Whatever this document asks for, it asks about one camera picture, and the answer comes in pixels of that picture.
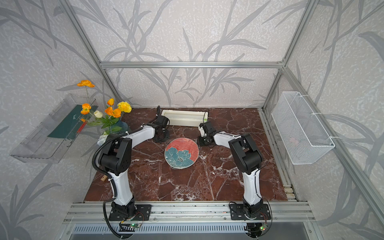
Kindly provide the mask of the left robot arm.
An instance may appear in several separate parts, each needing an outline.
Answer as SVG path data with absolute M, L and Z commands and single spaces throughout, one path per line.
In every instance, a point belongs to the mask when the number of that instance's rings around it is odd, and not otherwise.
M 109 135 L 96 150 L 92 166 L 106 175 L 112 185 L 115 206 L 127 207 L 134 204 L 134 195 L 130 190 L 128 169 L 132 160 L 132 148 L 147 141 L 163 142 L 169 138 L 170 120 L 160 114 L 140 128 L 119 135 Z

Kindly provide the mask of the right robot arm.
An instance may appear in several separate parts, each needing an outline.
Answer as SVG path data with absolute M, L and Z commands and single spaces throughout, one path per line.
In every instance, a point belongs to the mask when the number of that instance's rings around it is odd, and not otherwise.
M 260 171 L 264 160 L 259 148 L 250 134 L 233 135 L 217 131 L 211 122 L 198 126 L 200 136 L 198 145 L 222 146 L 231 150 L 236 167 L 243 175 L 243 203 L 246 207 L 256 208 L 263 204 L 260 193 Z

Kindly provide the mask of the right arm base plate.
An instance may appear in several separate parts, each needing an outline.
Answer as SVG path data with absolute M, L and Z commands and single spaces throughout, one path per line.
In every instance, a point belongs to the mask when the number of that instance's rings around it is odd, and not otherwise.
M 258 204 L 254 209 L 244 206 L 244 204 L 237 204 L 235 202 L 229 203 L 231 220 L 260 220 L 266 222 L 271 220 L 271 211 L 268 204 Z

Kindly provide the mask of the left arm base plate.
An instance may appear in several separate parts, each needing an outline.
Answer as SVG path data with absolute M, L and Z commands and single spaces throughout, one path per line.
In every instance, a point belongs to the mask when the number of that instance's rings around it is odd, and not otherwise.
M 148 221 L 152 205 L 119 206 L 112 204 L 109 221 Z

